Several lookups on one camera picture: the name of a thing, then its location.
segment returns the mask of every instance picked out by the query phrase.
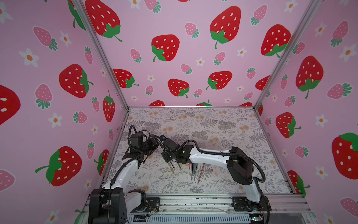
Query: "red strawberry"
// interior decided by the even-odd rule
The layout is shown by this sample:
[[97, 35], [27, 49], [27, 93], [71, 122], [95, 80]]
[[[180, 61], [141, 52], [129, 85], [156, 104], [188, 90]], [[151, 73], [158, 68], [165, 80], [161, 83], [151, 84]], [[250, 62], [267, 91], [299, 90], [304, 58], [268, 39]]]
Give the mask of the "red strawberry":
[[188, 75], [193, 72], [193, 70], [190, 68], [190, 66], [186, 65], [186, 64], [182, 64], [180, 66], [180, 68], [182, 69], [182, 72], [187, 73]]
[[148, 106], [165, 106], [163, 101], [157, 100], [154, 101], [153, 103], [149, 104]]
[[334, 163], [343, 176], [358, 179], [358, 135], [345, 133], [332, 142]]
[[219, 65], [225, 59], [225, 52], [220, 52], [215, 56], [214, 64]]
[[87, 95], [90, 86], [93, 83], [87, 80], [87, 74], [78, 64], [72, 64], [65, 68], [59, 76], [61, 87], [78, 98], [83, 98]]
[[15, 176], [7, 170], [0, 169], [0, 192], [13, 186], [15, 183]]
[[241, 104], [240, 107], [241, 106], [252, 106], [252, 103], [247, 102], [247, 103]]
[[254, 69], [254, 68], [250, 68], [249, 70], [247, 70], [246, 76], [247, 76], [249, 79], [254, 78], [255, 75], [256, 75], [256, 72], [255, 72], [255, 69]]
[[293, 54], [300, 54], [302, 51], [303, 51], [303, 49], [305, 48], [305, 43], [303, 43], [303, 42], [300, 42], [300, 43], [298, 43], [298, 44], [296, 44], [296, 46], [293, 48]]
[[281, 81], [281, 89], [284, 89], [287, 85], [287, 75], [285, 74], [283, 77], [282, 77], [282, 81]]
[[52, 100], [52, 93], [46, 84], [42, 83], [39, 87], [37, 87], [35, 96], [37, 98], [36, 103], [39, 108], [44, 110], [51, 106], [50, 101]]
[[142, 62], [142, 58], [140, 57], [140, 53], [134, 48], [131, 49], [131, 58], [133, 58], [134, 61], [137, 62], [137, 63]]
[[198, 97], [202, 94], [202, 92], [203, 92], [203, 91], [202, 91], [201, 89], [195, 90], [195, 91], [194, 91], [194, 97], [195, 97], [195, 98], [198, 98]]
[[83, 124], [84, 122], [87, 121], [87, 115], [82, 111], [76, 112], [73, 115], [73, 121], [76, 123]]
[[265, 78], [260, 79], [260, 80], [256, 83], [256, 85], [255, 85], [256, 89], [262, 91], [263, 88], [265, 87], [267, 81], [269, 80], [269, 77], [270, 77], [270, 76], [266, 76]]
[[100, 103], [97, 101], [97, 98], [96, 98], [96, 97], [93, 97], [93, 98], [92, 98], [92, 103], [93, 103], [93, 109], [94, 109], [96, 112], [99, 112], [99, 111], [100, 111]]
[[42, 43], [43, 46], [46, 46], [53, 51], [56, 51], [58, 49], [56, 40], [54, 38], [51, 38], [51, 34], [47, 30], [37, 26], [34, 26], [33, 30], [37, 39], [39, 39], [40, 43]]
[[303, 147], [299, 146], [295, 149], [295, 154], [301, 158], [304, 158], [308, 156], [308, 150], [304, 146]]
[[276, 24], [271, 27], [263, 40], [261, 46], [261, 54], [265, 56], [277, 55], [285, 49], [288, 41], [291, 38], [291, 33], [283, 25]]
[[295, 128], [296, 120], [289, 112], [276, 117], [276, 126], [285, 138], [291, 137], [295, 133], [295, 129], [301, 129], [301, 127]]
[[234, 39], [240, 26], [241, 9], [237, 6], [231, 6], [220, 13], [210, 24], [210, 34], [217, 43], [227, 43]]
[[340, 205], [353, 216], [358, 217], [358, 201], [347, 197], [340, 201]]
[[50, 164], [35, 170], [39, 172], [48, 167], [46, 179], [53, 186], [61, 186], [73, 178], [81, 169], [82, 159], [70, 147], [64, 146], [57, 150], [50, 157]]
[[106, 96], [105, 99], [103, 100], [102, 107], [107, 122], [111, 122], [114, 116], [114, 112], [116, 110], [116, 105], [113, 101], [113, 98], [110, 97], [109, 91], [108, 91], [108, 96]]
[[265, 124], [269, 126], [271, 124], [271, 118], [266, 118]]
[[209, 86], [206, 88], [208, 90], [211, 87], [213, 90], [220, 90], [229, 83], [232, 78], [232, 73], [229, 71], [223, 72], [214, 72], [209, 75], [208, 84]]
[[92, 54], [91, 54], [92, 52], [91, 52], [91, 50], [89, 49], [88, 46], [86, 46], [84, 48], [84, 51], [85, 51], [84, 56], [86, 57], [87, 62], [91, 65], [92, 62], [93, 62], [93, 57], [92, 57]]
[[289, 178], [292, 182], [293, 187], [295, 188], [296, 193], [303, 194], [303, 196], [306, 197], [305, 188], [310, 188], [311, 186], [308, 185], [307, 187], [304, 187], [303, 180], [295, 171], [290, 170], [287, 172], [287, 174], [289, 175]]
[[112, 129], [110, 129], [110, 130], [108, 131], [108, 134], [110, 135], [110, 140], [113, 141], [114, 133], [113, 133]]
[[246, 100], [249, 100], [252, 96], [253, 96], [253, 92], [250, 92], [250, 93], [248, 93], [248, 94], [245, 95], [244, 100], [245, 100], [245, 101], [246, 101]]
[[126, 70], [123, 69], [113, 69], [114, 74], [116, 75], [116, 78], [118, 80], [119, 86], [122, 88], [130, 88], [133, 85], [139, 86], [137, 84], [134, 84], [135, 80], [133, 75]]
[[185, 31], [187, 32], [187, 35], [191, 36], [192, 38], [197, 38], [199, 36], [199, 30], [194, 23], [186, 23]]
[[107, 161], [107, 158], [108, 158], [108, 154], [110, 152], [108, 150], [103, 150], [103, 152], [100, 154], [100, 156], [98, 157], [98, 162], [96, 161], [95, 159], [95, 162], [98, 163], [97, 165], [97, 171], [99, 173], [99, 175], [102, 175], [102, 171], [105, 167], [105, 164], [106, 164], [106, 161]]
[[0, 85], [0, 125], [14, 116], [20, 106], [20, 100], [16, 93]]
[[261, 19], [263, 19], [267, 12], [267, 5], [262, 5], [253, 13], [253, 17], [251, 18], [251, 25], [256, 26]]
[[152, 52], [161, 61], [171, 61], [176, 56], [179, 48], [179, 39], [173, 34], [154, 37], [152, 40]]
[[93, 142], [90, 142], [88, 144], [88, 149], [87, 149], [87, 157], [88, 159], [92, 159], [93, 154], [95, 153], [95, 144]]
[[189, 92], [189, 84], [187, 82], [181, 81], [179, 79], [172, 78], [168, 81], [168, 87], [170, 93], [174, 96], [187, 96]]
[[150, 11], [153, 10], [154, 13], [160, 12], [161, 6], [157, 0], [144, 0], [144, 3]]
[[199, 104], [197, 104], [197, 106], [212, 106], [211, 104], [209, 104], [209, 101], [210, 101], [210, 100], [208, 100], [207, 103], [205, 103], [205, 102], [199, 103]]
[[314, 89], [323, 77], [322, 65], [313, 56], [308, 56], [303, 59], [300, 69], [296, 76], [296, 86], [302, 92], [307, 91], [307, 96], [310, 89]]
[[350, 84], [344, 83], [336, 84], [334, 85], [328, 92], [327, 96], [332, 99], [340, 99], [342, 96], [346, 97], [348, 96], [352, 91], [353, 87], [350, 86]]
[[100, 0], [86, 0], [85, 5], [96, 33], [107, 38], [114, 36], [122, 42], [116, 36], [121, 31], [121, 22], [114, 11]]
[[295, 96], [291, 96], [291, 97], [287, 97], [287, 99], [285, 100], [285, 106], [292, 106], [292, 104], [295, 104], [296, 102], [296, 98]]
[[345, 20], [340, 23], [340, 25], [333, 32], [333, 39], [331, 40], [331, 46], [335, 47], [342, 43], [342, 38], [345, 37], [348, 33], [348, 21]]

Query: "strawberry wallpaper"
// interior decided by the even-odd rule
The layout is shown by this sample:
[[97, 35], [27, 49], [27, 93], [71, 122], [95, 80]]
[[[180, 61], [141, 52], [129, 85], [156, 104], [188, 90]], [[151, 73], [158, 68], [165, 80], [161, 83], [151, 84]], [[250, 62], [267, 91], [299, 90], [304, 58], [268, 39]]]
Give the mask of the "strawberry wallpaper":
[[310, 2], [82, 1], [129, 106], [256, 103]]
[[262, 121], [318, 223], [358, 223], [357, 1], [318, 9], [263, 101]]
[[0, 223], [78, 224], [125, 110], [71, 1], [0, 2], [0, 29]]

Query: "pink wall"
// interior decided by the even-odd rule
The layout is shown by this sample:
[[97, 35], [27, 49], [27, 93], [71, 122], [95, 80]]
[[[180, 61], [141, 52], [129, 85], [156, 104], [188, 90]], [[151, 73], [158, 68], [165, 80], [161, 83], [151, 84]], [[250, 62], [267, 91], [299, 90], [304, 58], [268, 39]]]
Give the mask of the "pink wall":
[[0, 223], [75, 223], [100, 178], [94, 159], [111, 148], [109, 129], [117, 133], [124, 110], [67, 1], [5, 1], [0, 10]]
[[[208, 100], [213, 106], [255, 104], [261, 94], [256, 87], [262, 89], [278, 60], [275, 54], [265, 54], [271, 45], [288, 42], [310, 2], [83, 1], [129, 106], [157, 100], [165, 106], [196, 106]], [[222, 30], [223, 37], [216, 34]], [[283, 49], [273, 52], [281, 55]], [[209, 77], [216, 80], [220, 74], [224, 78], [212, 84], [217, 89], [209, 87]]]
[[323, 2], [263, 102], [261, 119], [321, 224], [358, 223], [357, 8]]

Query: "white flower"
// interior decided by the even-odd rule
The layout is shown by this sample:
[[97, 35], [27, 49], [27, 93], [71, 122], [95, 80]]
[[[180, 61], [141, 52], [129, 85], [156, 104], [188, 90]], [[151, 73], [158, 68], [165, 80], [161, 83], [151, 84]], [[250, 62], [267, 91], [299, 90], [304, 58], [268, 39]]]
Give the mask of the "white flower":
[[86, 188], [86, 191], [92, 186], [91, 182], [92, 182], [92, 180], [87, 180], [86, 184], [83, 186], [84, 188]]
[[61, 32], [60, 40], [65, 42], [66, 47], [68, 47], [69, 44], [72, 44], [72, 42], [68, 38], [68, 33], [64, 34], [62, 31], [60, 31], [60, 32]]
[[237, 56], [243, 57], [246, 52], [247, 52], [247, 50], [245, 50], [245, 48], [242, 47], [241, 49], [237, 50], [237, 53], [238, 53]]
[[56, 126], [61, 126], [61, 120], [62, 116], [57, 116], [56, 113], [53, 113], [53, 117], [48, 119], [49, 122], [52, 122], [52, 128]]
[[148, 76], [147, 80], [153, 82], [155, 80], [154, 76]]
[[333, 221], [333, 217], [332, 216], [328, 216], [325, 213], [323, 213], [324, 215], [324, 222], [327, 224], [335, 224]]
[[245, 89], [245, 87], [242, 87], [242, 85], [241, 86], [239, 86], [239, 87], [236, 87], [237, 88], [237, 90], [236, 91], [242, 91], [243, 89]]
[[328, 174], [326, 172], [324, 172], [324, 167], [316, 167], [316, 175], [317, 176], [320, 176], [323, 180], [324, 180], [324, 177], [328, 177]]
[[202, 58], [199, 58], [199, 60], [197, 60], [197, 66], [198, 65], [203, 66], [204, 62], [205, 61]]
[[282, 150], [282, 155], [283, 155], [285, 158], [287, 158], [287, 156], [288, 156], [289, 154], [286, 152], [285, 149], [283, 149], [283, 150]]
[[295, 7], [297, 5], [298, 5], [298, 3], [296, 2], [296, 0], [286, 2], [286, 8], [285, 8], [284, 12], [288, 11], [289, 13], [291, 13], [293, 10], [293, 7]]
[[0, 2], [0, 23], [5, 23], [5, 19], [13, 19], [11, 15], [5, 11], [5, 9], [5, 3]]
[[276, 94], [272, 97], [272, 101], [276, 103], [276, 100], [277, 100], [277, 96]]
[[93, 128], [91, 128], [91, 131], [92, 131], [92, 135], [98, 134], [98, 127], [93, 125]]
[[318, 35], [322, 36], [323, 34], [323, 30], [327, 27], [327, 25], [324, 25], [323, 22], [321, 23], [321, 25], [319, 25], [319, 27], [317, 27], [315, 29], [316, 31], [316, 35], [314, 37], [317, 37]]
[[324, 127], [324, 123], [327, 123], [328, 120], [324, 118], [324, 114], [322, 114], [321, 116], [316, 116], [316, 125], [320, 125], [321, 127]]
[[51, 211], [50, 212], [50, 217], [48, 219], [46, 219], [45, 224], [52, 224], [54, 221], [58, 220], [58, 213], [60, 212], [60, 210], [55, 211]]
[[340, 0], [339, 4], [343, 4], [344, 6], [348, 5], [349, 0]]
[[343, 58], [344, 61], [348, 61], [350, 56], [354, 56], [357, 54], [357, 52], [354, 50], [356, 44], [353, 44], [351, 47], [344, 47], [343, 53], [340, 54], [339, 58]]
[[19, 51], [19, 54], [21, 55], [21, 57], [24, 58], [25, 65], [32, 64], [34, 67], [36, 67], [36, 68], [38, 67], [36, 61], [40, 58], [36, 55], [33, 55], [29, 48], [26, 49], [26, 52]]

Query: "pink strawberry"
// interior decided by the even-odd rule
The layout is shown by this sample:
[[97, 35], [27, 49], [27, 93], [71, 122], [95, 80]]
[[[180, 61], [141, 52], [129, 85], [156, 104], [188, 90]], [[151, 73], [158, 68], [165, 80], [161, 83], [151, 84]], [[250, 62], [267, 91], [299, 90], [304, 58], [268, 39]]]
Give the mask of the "pink strawberry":
[[147, 88], [145, 88], [145, 93], [146, 93], [147, 95], [152, 95], [153, 92], [154, 92], [154, 89], [153, 89], [152, 86], [148, 86]]
[[265, 124], [269, 126], [271, 124], [271, 118], [266, 118]]
[[225, 52], [220, 52], [215, 56], [214, 64], [219, 65], [225, 59]]
[[56, 40], [54, 38], [51, 38], [51, 34], [47, 30], [41, 27], [34, 26], [33, 31], [37, 39], [39, 39], [40, 43], [42, 43], [43, 46], [46, 46], [53, 51], [56, 51], [58, 49]]
[[198, 98], [198, 97], [201, 95], [201, 93], [202, 93], [202, 90], [201, 90], [201, 89], [195, 90], [195, 91], [194, 91], [194, 97], [195, 97], [195, 98]]
[[35, 96], [37, 98], [37, 106], [41, 109], [47, 109], [51, 106], [50, 101], [52, 100], [52, 93], [50, 88], [46, 84], [41, 84], [35, 91]]
[[112, 129], [110, 129], [110, 130], [108, 131], [108, 134], [110, 135], [110, 140], [113, 140], [114, 133], [113, 133]]
[[250, 93], [248, 93], [248, 94], [245, 95], [244, 100], [245, 100], [245, 101], [246, 101], [246, 100], [249, 100], [252, 96], [253, 96], [253, 92], [250, 92]]
[[358, 217], [358, 201], [354, 201], [353, 199], [347, 197], [340, 201], [340, 205], [353, 216]]
[[342, 96], [346, 97], [348, 96], [352, 91], [353, 87], [350, 86], [350, 84], [344, 83], [336, 84], [334, 85], [328, 92], [327, 96], [332, 99], [340, 99]]
[[145, 5], [149, 10], [153, 10], [154, 13], [160, 12], [160, 3], [157, 0], [144, 0]]
[[256, 72], [255, 72], [255, 69], [254, 69], [254, 68], [250, 68], [249, 70], [247, 70], [246, 76], [247, 76], [249, 79], [254, 78], [255, 75], [256, 75]]
[[82, 111], [76, 112], [73, 115], [73, 121], [76, 123], [83, 124], [84, 122], [87, 121], [87, 115]]
[[292, 106], [292, 104], [295, 104], [295, 102], [296, 102], [295, 96], [287, 97], [287, 99], [285, 100], [285, 106], [290, 107]]
[[296, 44], [296, 46], [293, 48], [293, 54], [300, 54], [305, 48], [305, 46], [306, 45], [303, 42]]
[[282, 81], [281, 81], [281, 89], [284, 89], [287, 85], [287, 75], [285, 74], [283, 77], [282, 77]]
[[199, 36], [199, 30], [194, 23], [186, 23], [185, 31], [187, 32], [187, 35], [191, 36], [192, 38], [197, 38]]
[[8, 189], [15, 183], [15, 176], [7, 170], [0, 169], [0, 192]]
[[140, 53], [134, 48], [131, 49], [131, 57], [137, 63], [140, 63], [142, 61], [142, 58], [140, 57]]
[[298, 155], [298, 157], [304, 158], [308, 156], [308, 150], [304, 146], [299, 146], [295, 149], [295, 154]]
[[186, 65], [186, 64], [182, 64], [182, 65], [180, 66], [180, 68], [182, 69], [182, 72], [185, 72], [185, 73], [187, 73], [188, 75], [193, 72], [193, 70], [190, 68], [190, 66], [189, 66], [189, 65]]
[[251, 18], [251, 25], [256, 26], [261, 19], [263, 19], [267, 12], [267, 5], [262, 5], [253, 13], [253, 17]]
[[88, 46], [86, 46], [84, 48], [84, 51], [85, 51], [84, 56], [86, 57], [88, 63], [91, 65], [92, 62], [93, 62], [93, 57], [92, 57], [92, 54], [91, 54], [92, 52], [91, 52], [91, 50], [89, 49]]
[[95, 144], [93, 142], [90, 142], [87, 149], [88, 159], [91, 159], [94, 153], [95, 153]]
[[337, 29], [333, 32], [333, 39], [331, 40], [331, 46], [335, 47], [342, 43], [342, 38], [345, 37], [348, 33], [348, 21], [344, 20], [340, 23]]
[[93, 103], [93, 109], [94, 109], [96, 112], [99, 112], [99, 111], [100, 111], [100, 103], [97, 101], [97, 98], [96, 98], [96, 97], [93, 97], [93, 98], [92, 98], [92, 103]]

